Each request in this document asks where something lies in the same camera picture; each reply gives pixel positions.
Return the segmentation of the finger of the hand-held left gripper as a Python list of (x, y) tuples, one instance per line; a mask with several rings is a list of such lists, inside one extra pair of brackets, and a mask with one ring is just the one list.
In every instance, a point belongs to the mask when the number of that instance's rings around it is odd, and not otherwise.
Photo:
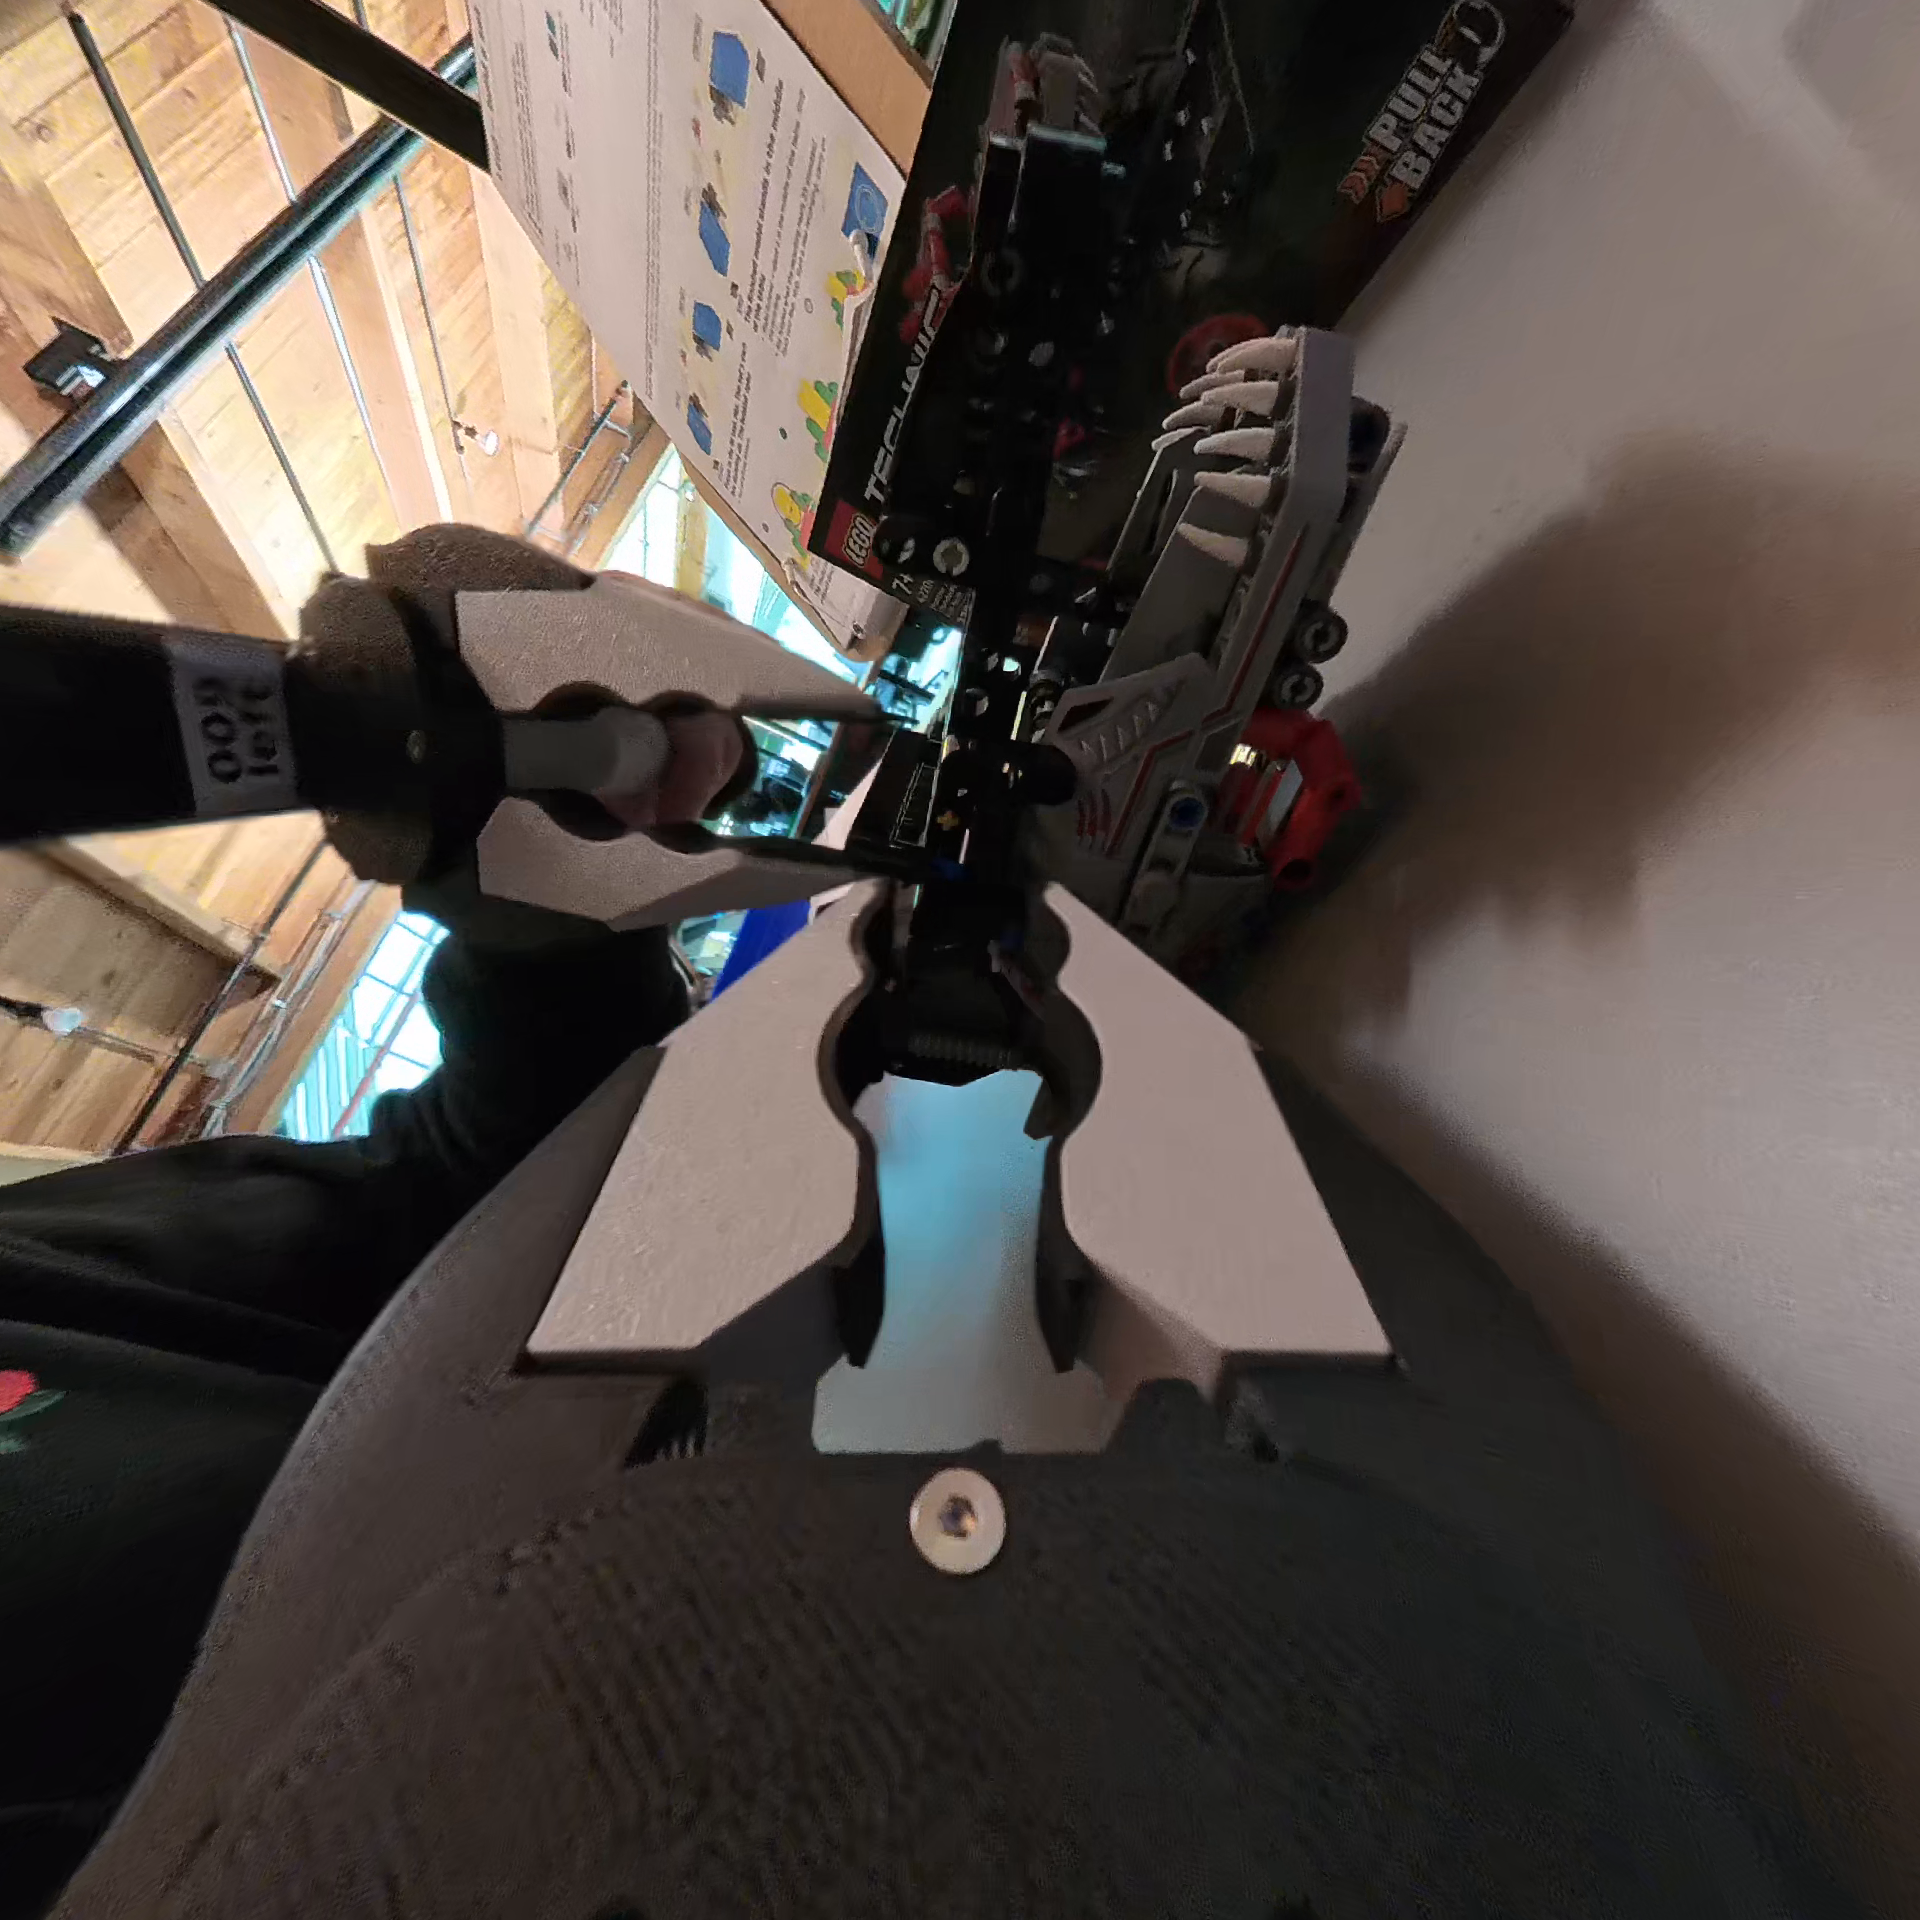
[(724, 837), (702, 823), (592, 838), (531, 800), (504, 800), (478, 837), (478, 892), (581, 921), (691, 921), (849, 888), (838, 850)]
[(878, 726), (882, 705), (698, 596), (595, 575), (586, 589), (465, 589), (454, 638), (506, 738), (636, 717)]

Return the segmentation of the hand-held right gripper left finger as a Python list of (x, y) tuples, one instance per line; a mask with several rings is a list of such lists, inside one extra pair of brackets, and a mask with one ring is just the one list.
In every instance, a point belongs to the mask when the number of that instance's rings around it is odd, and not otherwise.
[(833, 1070), (869, 993), (854, 883), (664, 1048), (534, 1318), (559, 1370), (825, 1370), (833, 1276), (878, 1228), (876, 1148)]

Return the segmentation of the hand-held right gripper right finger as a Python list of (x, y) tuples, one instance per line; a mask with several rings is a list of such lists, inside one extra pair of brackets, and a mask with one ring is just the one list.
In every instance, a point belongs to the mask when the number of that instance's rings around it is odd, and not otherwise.
[(1389, 1365), (1258, 1044), (1062, 885), (1041, 909), (1063, 936), (1048, 1016), (1079, 1044), (1041, 1200), (1048, 1347), (1115, 1414), (1153, 1383), (1221, 1404), (1247, 1370)]

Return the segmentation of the white desk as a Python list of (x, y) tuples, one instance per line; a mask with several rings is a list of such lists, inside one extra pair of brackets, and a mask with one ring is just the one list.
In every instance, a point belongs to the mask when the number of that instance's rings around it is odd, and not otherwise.
[(1533, 1293), (1917, 1918), (1917, 3), (1580, 3), (1345, 326), (1380, 827), (1242, 1018)]

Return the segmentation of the person's left hand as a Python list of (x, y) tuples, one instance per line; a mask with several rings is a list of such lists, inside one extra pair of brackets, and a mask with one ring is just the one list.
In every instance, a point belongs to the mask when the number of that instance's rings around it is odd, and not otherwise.
[(656, 785), (635, 803), (636, 829), (679, 829), (713, 821), (753, 785), (750, 730), (724, 712), (690, 708), (664, 722), (666, 761)]

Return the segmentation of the white instruction poster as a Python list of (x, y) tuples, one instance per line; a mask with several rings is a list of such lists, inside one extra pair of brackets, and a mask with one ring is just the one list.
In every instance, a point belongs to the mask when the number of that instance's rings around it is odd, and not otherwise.
[(471, 3), (497, 194), (687, 479), (849, 659), (906, 606), (808, 548), (906, 177), (771, 3)]

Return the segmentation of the grey toothed brick body shell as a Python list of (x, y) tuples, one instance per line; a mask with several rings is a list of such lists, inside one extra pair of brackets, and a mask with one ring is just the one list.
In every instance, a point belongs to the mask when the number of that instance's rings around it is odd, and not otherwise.
[(1046, 638), (1028, 736), (1067, 756), (1075, 797), (1034, 817), (1034, 862), (1173, 969), (1304, 892), (1361, 803), (1316, 708), (1348, 640), (1332, 596), (1402, 444), (1355, 391), (1348, 336), (1218, 349), (1115, 546), (1106, 659), (1067, 659), (1093, 614)]

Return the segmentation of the black toy box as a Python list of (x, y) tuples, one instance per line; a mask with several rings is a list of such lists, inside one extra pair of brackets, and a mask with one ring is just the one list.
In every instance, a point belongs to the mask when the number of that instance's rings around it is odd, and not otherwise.
[(1099, 557), (1226, 349), (1332, 331), (1570, 3), (959, 3), (811, 556), (962, 617)]

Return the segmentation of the black ceiling rail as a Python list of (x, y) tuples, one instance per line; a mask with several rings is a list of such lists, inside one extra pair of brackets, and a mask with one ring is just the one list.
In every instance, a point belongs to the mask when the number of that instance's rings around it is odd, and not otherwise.
[(373, 104), (380, 121), (2, 472), (2, 557), (11, 560), (22, 557), (121, 462), (173, 391), (235, 345), (242, 326), (311, 268), (421, 147), (442, 147), (479, 173), (491, 171), (471, 40), (454, 42), (439, 62), (419, 62), (327, 3), (214, 3), (214, 10)]

